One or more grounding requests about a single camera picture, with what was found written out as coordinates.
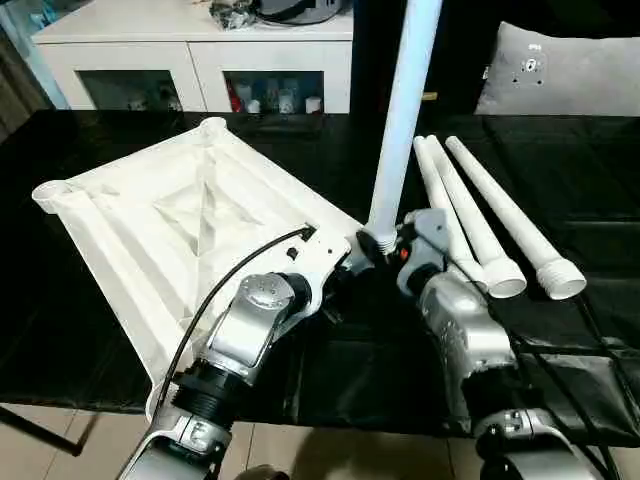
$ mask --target pvc pipe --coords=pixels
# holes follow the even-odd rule
[[[538,282],[547,295],[553,300],[562,300],[580,293],[587,286],[587,280],[573,262],[560,256],[457,137],[449,137],[446,144],[536,269]]]
[[[496,298],[509,298],[518,295],[527,286],[527,281],[520,267],[507,257],[438,139],[429,135],[425,140],[425,145],[434,159],[451,203],[467,237],[469,237],[473,251],[484,268],[489,294]]]
[[[376,184],[365,229],[383,253],[393,251],[400,195],[420,112],[442,0],[408,0]]]
[[[471,248],[469,248],[467,239],[464,236],[456,212],[453,209],[453,205],[451,205],[451,200],[449,200],[449,196],[438,174],[436,164],[431,157],[424,137],[416,137],[413,140],[413,147],[416,151],[422,180],[427,189],[429,205],[431,208],[441,208],[445,211],[447,233],[449,234],[449,255],[463,271],[460,271],[456,265],[449,265],[448,270],[458,276],[463,282],[472,281],[483,291],[487,291],[484,270],[473,258]]]

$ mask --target metal bracket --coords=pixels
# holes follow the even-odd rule
[[[404,223],[413,223],[416,234],[411,242],[411,253],[405,264],[398,272],[396,283],[402,293],[412,296],[407,282],[409,277],[427,264],[433,264],[440,270],[444,270],[444,258],[442,252],[449,248],[449,236],[446,228],[445,211],[438,208],[416,210],[405,216]]]

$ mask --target tiled floor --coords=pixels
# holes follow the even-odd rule
[[[7,407],[73,441],[93,418],[82,411]],[[77,458],[0,425],[0,479],[115,479],[147,424],[142,416],[96,418]],[[638,478],[636,451],[616,449],[614,454],[624,479]],[[237,423],[221,480],[265,465],[289,473],[293,480],[478,480],[481,464],[467,440]]]

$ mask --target black table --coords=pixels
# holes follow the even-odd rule
[[[143,411],[150,384],[133,348],[62,224],[44,214],[30,193],[43,181],[68,178],[193,128],[206,116],[39,112],[0,145],[6,285],[0,401]],[[247,143],[366,221],[383,118],[230,115],[227,120]],[[548,300],[517,247],[479,202],[529,280],[523,295],[495,302],[501,320],[535,345],[567,382],[601,441],[639,446],[640,121],[421,120],[418,133],[431,132],[442,140],[457,134],[585,272],[589,286],[583,294]],[[401,213],[426,205],[412,161]],[[593,441],[530,355],[525,364],[573,439]],[[373,271],[277,344],[242,417],[455,433],[438,359],[419,318],[390,279]]]

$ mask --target gray cushion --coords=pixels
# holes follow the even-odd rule
[[[476,113],[640,116],[640,38],[554,38],[503,22]]]

